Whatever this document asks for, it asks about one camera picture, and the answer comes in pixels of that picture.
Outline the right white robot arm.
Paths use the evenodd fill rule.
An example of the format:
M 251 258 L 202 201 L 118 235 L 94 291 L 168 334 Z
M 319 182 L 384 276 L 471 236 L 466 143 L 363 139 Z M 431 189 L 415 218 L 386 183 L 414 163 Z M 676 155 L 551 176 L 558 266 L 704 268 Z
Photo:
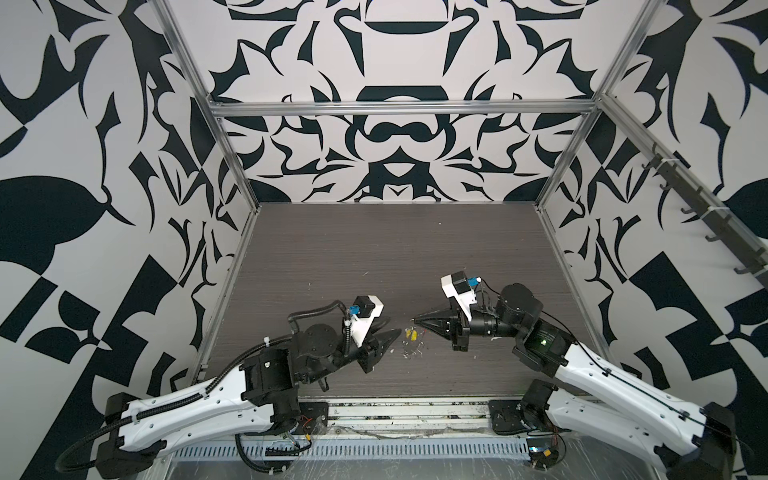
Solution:
M 600 358 L 519 283 L 498 292 L 494 308 L 479 308 L 477 283 L 472 278 L 448 284 L 448 308 L 420 314 L 414 322 L 449 340 L 456 351 L 467 350 L 473 336 L 512 338 L 514 355 L 544 374 L 520 400 L 490 401 L 496 434 L 559 437 L 568 430 L 642 459 L 668 479 L 732 477 L 737 438 L 731 411 L 667 394 Z

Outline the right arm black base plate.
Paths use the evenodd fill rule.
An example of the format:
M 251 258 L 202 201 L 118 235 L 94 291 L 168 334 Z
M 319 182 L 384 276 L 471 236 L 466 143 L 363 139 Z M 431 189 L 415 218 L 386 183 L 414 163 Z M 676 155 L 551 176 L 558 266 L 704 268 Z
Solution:
M 534 424 L 525 419 L 520 400 L 490 400 L 488 412 L 492 431 L 496 435 L 519 435 L 537 430 Z

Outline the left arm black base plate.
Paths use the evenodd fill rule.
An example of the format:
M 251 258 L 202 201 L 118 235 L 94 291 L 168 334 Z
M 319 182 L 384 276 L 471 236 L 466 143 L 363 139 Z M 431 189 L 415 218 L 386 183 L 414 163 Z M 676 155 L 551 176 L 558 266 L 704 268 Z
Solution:
M 328 425 L 329 403 L 325 401 L 301 401 L 300 415 L 294 433 L 313 435 L 323 432 Z

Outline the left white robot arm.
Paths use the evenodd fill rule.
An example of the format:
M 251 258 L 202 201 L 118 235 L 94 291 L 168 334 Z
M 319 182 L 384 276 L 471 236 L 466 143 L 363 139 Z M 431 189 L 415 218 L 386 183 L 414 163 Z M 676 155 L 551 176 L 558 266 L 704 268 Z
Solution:
M 287 432 L 302 416 L 301 386 L 324 383 L 351 363 L 371 372 L 401 334 L 377 330 L 357 345 L 332 326 L 315 324 L 259 345 L 208 381 L 154 398 L 116 394 L 105 419 L 118 428 L 98 446 L 95 467 L 102 478 L 118 479 L 196 441 Z

